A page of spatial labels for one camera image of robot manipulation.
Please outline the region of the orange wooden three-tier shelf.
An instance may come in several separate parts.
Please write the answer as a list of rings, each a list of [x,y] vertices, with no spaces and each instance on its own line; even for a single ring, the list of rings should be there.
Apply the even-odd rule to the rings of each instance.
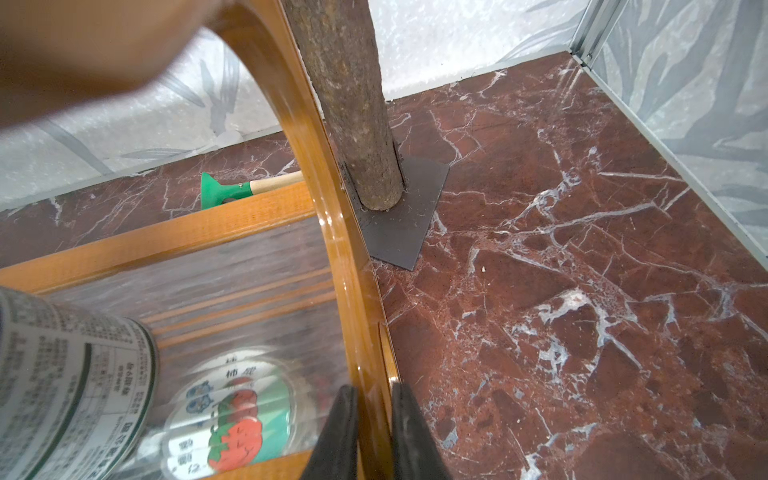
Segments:
[[[297,479],[337,392],[358,394],[357,477],[394,473],[397,374],[375,275],[289,24],[277,1],[241,1],[213,29],[254,74],[304,180],[6,267],[4,287],[135,320],[159,370],[144,428],[104,479],[168,479],[172,402],[199,365],[254,350],[286,367],[297,439],[286,455],[203,479]]]

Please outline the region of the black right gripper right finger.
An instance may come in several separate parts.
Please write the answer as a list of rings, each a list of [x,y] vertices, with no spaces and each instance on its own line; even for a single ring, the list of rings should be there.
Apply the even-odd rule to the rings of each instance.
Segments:
[[[407,384],[392,387],[394,478],[451,479],[418,402]]]

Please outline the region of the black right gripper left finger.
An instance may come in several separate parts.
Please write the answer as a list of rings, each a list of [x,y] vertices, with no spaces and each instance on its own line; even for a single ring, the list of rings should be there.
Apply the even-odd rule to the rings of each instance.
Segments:
[[[357,478],[358,394],[343,385],[305,466],[301,480]]]

